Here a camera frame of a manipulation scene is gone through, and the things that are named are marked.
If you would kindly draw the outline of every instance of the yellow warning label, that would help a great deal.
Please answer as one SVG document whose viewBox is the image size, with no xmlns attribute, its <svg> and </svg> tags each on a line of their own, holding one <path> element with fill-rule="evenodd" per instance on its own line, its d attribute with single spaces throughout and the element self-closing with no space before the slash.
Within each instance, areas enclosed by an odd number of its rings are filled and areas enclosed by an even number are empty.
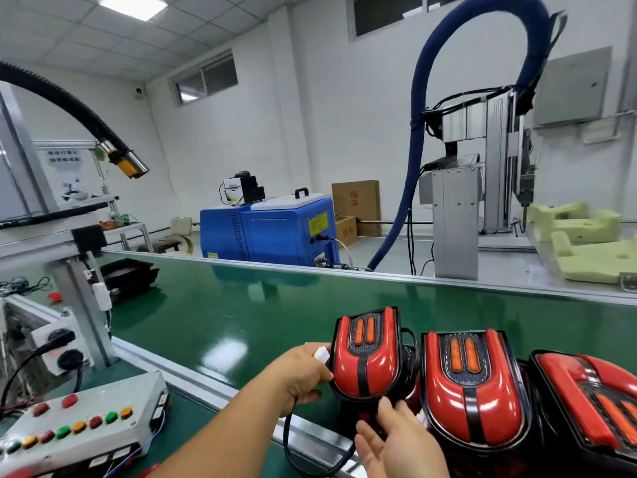
<svg viewBox="0 0 637 478">
<path fill-rule="evenodd" d="M 319 234 L 321 231 L 329 228 L 329 220 L 327 219 L 327 213 L 323 213 L 322 215 L 317 216 L 316 218 L 312 218 L 308 221 L 310 224 L 310 236 L 314 236 L 315 234 Z"/>
</svg>

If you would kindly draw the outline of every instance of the blue hose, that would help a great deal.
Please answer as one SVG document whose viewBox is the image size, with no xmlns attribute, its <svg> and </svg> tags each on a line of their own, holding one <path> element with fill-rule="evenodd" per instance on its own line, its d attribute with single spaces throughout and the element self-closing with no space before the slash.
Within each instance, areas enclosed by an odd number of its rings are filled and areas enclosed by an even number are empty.
<svg viewBox="0 0 637 478">
<path fill-rule="evenodd" d="M 375 270 L 381 260 L 398 238 L 402 225 L 407 217 L 408 209 L 420 175 L 422 148 L 425 138 L 425 126 L 422 123 L 422 113 L 426 109 L 427 83 L 429 74 L 440 49 L 456 30 L 468 21 L 484 13 L 505 11 L 516 15 L 527 33 L 527 54 L 520 76 L 515 83 L 514 90 L 520 93 L 533 82 L 540 73 L 550 51 L 552 21 L 544 3 L 540 0 L 465 0 L 453 9 L 429 36 L 425 47 L 422 48 L 416 72 L 411 83 L 411 139 L 409 148 L 409 163 L 407 177 L 398 213 L 389 234 L 378 252 L 371 259 L 368 267 Z"/>
</svg>

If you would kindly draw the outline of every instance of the blue hot melt machine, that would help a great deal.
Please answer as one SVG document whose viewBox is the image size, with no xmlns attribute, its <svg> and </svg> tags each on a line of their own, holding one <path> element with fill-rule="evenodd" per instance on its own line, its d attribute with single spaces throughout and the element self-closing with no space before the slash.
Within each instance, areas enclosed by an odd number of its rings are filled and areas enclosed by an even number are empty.
<svg viewBox="0 0 637 478">
<path fill-rule="evenodd" d="M 201 252 L 208 258 L 303 266 L 340 263 L 332 200 L 307 188 L 253 204 L 202 209 L 200 217 Z"/>
</svg>

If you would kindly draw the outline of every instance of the forearm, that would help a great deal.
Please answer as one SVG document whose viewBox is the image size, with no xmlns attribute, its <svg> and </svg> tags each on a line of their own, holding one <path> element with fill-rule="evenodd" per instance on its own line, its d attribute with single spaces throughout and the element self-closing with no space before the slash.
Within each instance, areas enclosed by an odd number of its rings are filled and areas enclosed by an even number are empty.
<svg viewBox="0 0 637 478">
<path fill-rule="evenodd" d="M 259 376 L 172 455 L 154 478 L 256 478 L 281 413 L 281 390 Z"/>
</svg>

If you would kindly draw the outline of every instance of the cardboard box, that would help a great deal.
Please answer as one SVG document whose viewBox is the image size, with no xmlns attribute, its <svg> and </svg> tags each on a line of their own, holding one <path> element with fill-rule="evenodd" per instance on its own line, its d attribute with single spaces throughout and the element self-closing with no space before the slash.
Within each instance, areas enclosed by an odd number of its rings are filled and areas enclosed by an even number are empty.
<svg viewBox="0 0 637 478">
<path fill-rule="evenodd" d="M 353 245 L 358 240 L 356 232 L 356 216 L 336 215 L 336 239 L 341 240 L 347 247 Z"/>
<path fill-rule="evenodd" d="M 337 215 L 360 220 L 380 219 L 380 190 L 377 180 L 333 183 L 332 199 Z M 382 236 L 379 224 L 358 224 L 358 236 Z"/>
</svg>

